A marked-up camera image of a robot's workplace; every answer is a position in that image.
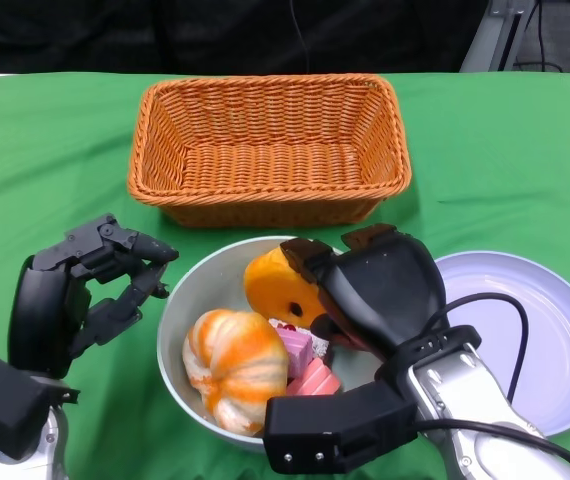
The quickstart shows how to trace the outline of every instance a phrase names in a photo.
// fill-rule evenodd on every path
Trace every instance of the pink toy food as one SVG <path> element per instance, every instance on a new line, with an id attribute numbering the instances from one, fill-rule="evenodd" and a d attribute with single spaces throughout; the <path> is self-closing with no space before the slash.
<path id="1" fill-rule="evenodd" d="M 296 330 L 285 328 L 276 328 L 276 332 L 283 340 L 289 355 L 287 376 L 289 378 L 300 377 L 314 359 L 312 337 Z"/>
<path id="2" fill-rule="evenodd" d="M 320 358 L 310 363 L 300 378 L 287 386 L 287 395 L 333 395 L 341 382 Z"/>
<path id="3" fill-rule="evenodd" d="M 325 356 L 327 355 L 329 342 L 327 340 L 323 340 L 322 338 L 317 337 L 306 328 L 295 327 L 294 325 L 281 322 L 280 320 L 276 320 L 275 318 L 270 318 L 269 323 L 272 325 L 272 327 L 276 328 L 277 330 L 284 328 L 286 330 L 302 333 L 303 335 L 307 335 L 308 337 L 310 337 L 312 339 L 312 351 L 314 353 L 314 358 L 322 359 L 325 358 Z"/>

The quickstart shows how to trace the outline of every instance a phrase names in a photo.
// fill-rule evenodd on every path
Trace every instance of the orange wicker basket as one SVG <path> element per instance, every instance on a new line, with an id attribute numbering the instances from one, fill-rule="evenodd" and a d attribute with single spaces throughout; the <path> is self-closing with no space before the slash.
<path id="1" fill-rule="evenodd" d="M 192 227 L 356 223 L 411 169 L 376 75 L 160 82 L 144 94 L 128 188 Z"/>

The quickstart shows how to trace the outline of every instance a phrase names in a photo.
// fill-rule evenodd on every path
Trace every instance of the white bowl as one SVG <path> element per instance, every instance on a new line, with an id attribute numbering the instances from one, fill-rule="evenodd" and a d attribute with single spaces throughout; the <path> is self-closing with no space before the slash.
<path id="1" fill-rule="evenodd" d="M 165 385 L 194 420 L 230 443 L 264 452 L 263 439 L 223 430 L 207 412 L 187 378 L 181 349 L 187 332 L 205 312 L 216 308 L 251 310 L 243 290 L 243 274 L 256 257 L 292 237 L 259 237 L 228 245 L 201 260 L 176 285 L 158 328 L 158 364 Z M 371 354 L 334 347 L 332 371 L 345 390 L 373 380 L 380 362 Z"/>

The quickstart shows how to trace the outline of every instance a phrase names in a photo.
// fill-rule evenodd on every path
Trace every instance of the table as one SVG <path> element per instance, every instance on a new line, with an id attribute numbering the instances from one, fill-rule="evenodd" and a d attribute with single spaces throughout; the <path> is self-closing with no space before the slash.
<path id="1" fill-rule="evenodd" d="M 63 232 L 110 211 L 122 225 L 181 252 L 170 285 L 199 259 L 276 230 L 188 230 L 137 204 L 125 179 L 138 102 L 161 76 L 45 74 L 0 78 L 0 357 L 23 260 Z M 405 120 L 414 180 L 366 223 L 389 222 L 434 256 L 472 250 L 521 255 L 570 282 L 570 75 L 413 74 L 386 77 Z M 339 246 L 349 227 L 289 230 Z M 95 286 L 95 298 L 125 285 Z M 163 302 L 76 361 L 66 381 L 72 479 L 282 478 L 267 460 L 218 440 L 175 404 L 156 361 Z M 570 432 L 554 439 L 570 448 Z M 425 440 L 398 449 L 349 480 L 445 478 Z"/>

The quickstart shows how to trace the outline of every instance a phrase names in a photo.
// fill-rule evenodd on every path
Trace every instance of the black cable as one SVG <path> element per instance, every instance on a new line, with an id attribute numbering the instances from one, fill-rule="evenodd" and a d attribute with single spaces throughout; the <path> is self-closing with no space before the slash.
<path id="1" fill-rule="evenodd" d="M 305 55 L 305 73 L 309 74 L 309 51 L 307 50 L 307 45 L 305 44 L 303 33 L 301 32 L 301 29 L 298 26 L 298 20 L 296 20 L 296 13 L 294 12 L 294 0 L 289 0 L 289 10 L 292 14 L 292 21 L 294 22 L 294 28 L 296 28 L 298 40 L 301 42 L 301 47 L 303 48 L 303 54 Z"/>
<path id="2" fill-rule="evenodd" d="M 514 400 L 514 392 L 516 392 L 516 385 L 518 384 L 518 378 L 521 375 L 521 369 L 523 368 L 523 360 L 525 360 L 525 351 L 527 350 L 527 341 L 529 339 L 529 320 L 527 319 L 527 312 L 523 308 L 521 302 L 516 300 L 514 297 L 510 297 L 504 293 L 475 293 L 473 295 L 467 295 L 466 297 L 459 298 L 453 302 L 448 303 L 443 308 L 434 313 L 431 318 L 423 327 L 420 333 L 420 337 L 423 337 L 429 333 L 429 331 L 434 328 L 434 325 L 449 312 L 458 308 L 462 305 L 466 305 L 471 302 L 476 302 L 478 300 L 502 300 L 503 302 L 510 303 L 518 310 L 518 314 L 521 317 L 521 344 L 518 347 L 518 355 L 516 356 L 516 364 L 514 365 L 514 372 L 512 373 L 512 381 L 509 384 L 509 390 L 507 391 L 507 400 L 511 403 Z"/>
<path id="3" fill-rule="evenodd" d="M 538 0 L 538 44 L 541 46 L 541 71 L 545 71 L 545 46 L 543 45 L 543 0 Z"/>
<path id="4" fill-rule="evenodd" d="M 536 9 L 538 8 L 538 1 L 534 4 L 534 7 L 532 8 L 532 11 L 529 12 L 529 17 L 527 17 L 527 23 L 525 24 L 525 30 L 527 30 L 527 27 L 529 27 L 529 23 L 532 21 L 532 18 L 534 17 L 534 13 L 536 12 Z"/>
<path id="5" fill-rule="evenodd" d="M 527 65 L 540 65 L 541 62 L 540 61 L 536 61 L 536 62 L 519 62 L 518 59 L 517 61 L 514 63 L 515 67 L 518 67 L 519 69 L 523 70 L 521 67 L 525 67 Z M 558 63 L 554 63 L 554 62 L 545 62 L 545 64 L 549 67 L 554 67 L 556 70 L 558 70 L 559 73 L 563 73 L 563 68 L 558 64 Z"/>
<path id="6" fill-rule="evenodd" d="M 415 432 L 426 432 L 430 430 L 472 430 L 475 432 L 487 433 L 489 435 L 496 435 L 498 437 L 509 438 L 516 442 L 522 443 L 524 445 L 529 445 L 531 447 L 538 448 L 544 452 L 556 455 L 567 463 L 570 464 L 570 451 L 556 445 L 549 440 L 545 440 L 540 437 L 535 437 L 529 433 L 522 432 L 520 430 L 515 430 L 513 428 L 504 427 L 502 425 L 492 425 L 489 423 L 474 422 L 471 420 L 457 420 L 452 418 L 443 418 L 439 420 L 425 420 L 422 422 L 415 422 L 411 427 L 411 430 Z"/>

